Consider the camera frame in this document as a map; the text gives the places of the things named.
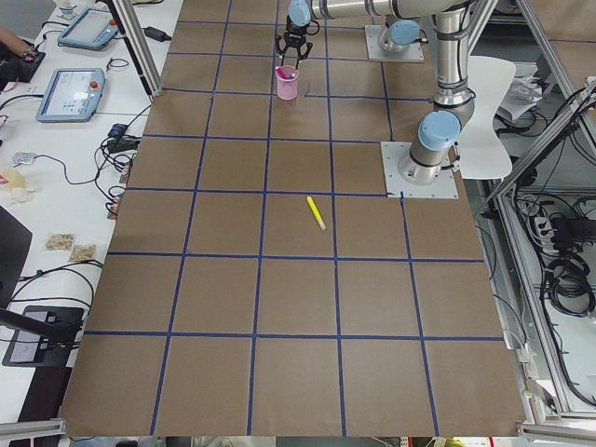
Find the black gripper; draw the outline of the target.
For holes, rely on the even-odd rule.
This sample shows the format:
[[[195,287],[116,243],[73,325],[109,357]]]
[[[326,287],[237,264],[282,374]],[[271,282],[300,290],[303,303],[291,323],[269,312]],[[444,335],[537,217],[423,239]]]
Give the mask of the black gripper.
[[[312,50],[313,44],[306,39],[307,25],[295,24],[289,15],[286,16],[286,27],[282,35],[277,34],[275,37],[276,52],[279,56],[279,65],[283,66],[286,59],[286,54],[289,49],[296,50],[296,62],[294,68],[299,69],[302,59],[307,59]]]

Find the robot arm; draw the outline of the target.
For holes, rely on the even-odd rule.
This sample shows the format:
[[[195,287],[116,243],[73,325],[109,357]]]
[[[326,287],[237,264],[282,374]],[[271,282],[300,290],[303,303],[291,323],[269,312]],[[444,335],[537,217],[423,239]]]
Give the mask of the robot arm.
[[[396,47],[414,43],[419,30],[416,20],[429,16],[437,39],[437,92],[434,111],[421,121],[409,154],[399,162],[401,177],[412,184],[428,185],[439,175],[440,164],[474,113],[475,94],[468,87],[468,43],[471,1],[291,1],[286,31],[276,41],[283,56],[289,47],[300,60],[308,57],[312,44],[306,30],[316,20],[334,20],[364,15],[384,16],[386,35]]]
[[[379,35],[379,46],[407,47],[420,33],[414,19],[423,15],[423,5],[422,1],[290,1],[288,13],[298,26],[311,20],[385,16],[386,29]]]

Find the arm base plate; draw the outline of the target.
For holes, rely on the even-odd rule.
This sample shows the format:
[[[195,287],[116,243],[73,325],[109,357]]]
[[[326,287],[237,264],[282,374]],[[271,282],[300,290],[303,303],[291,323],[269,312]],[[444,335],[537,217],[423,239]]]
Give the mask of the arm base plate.
[[[385,25],[364,27],[368,59],[386,62],[423,62],[424,54],[419,42],[398,45],[389,36]]]
[[[389,198],[458,199],[448,155],[438,166],[423,167],[411,159],[410,142],[381,142]]]

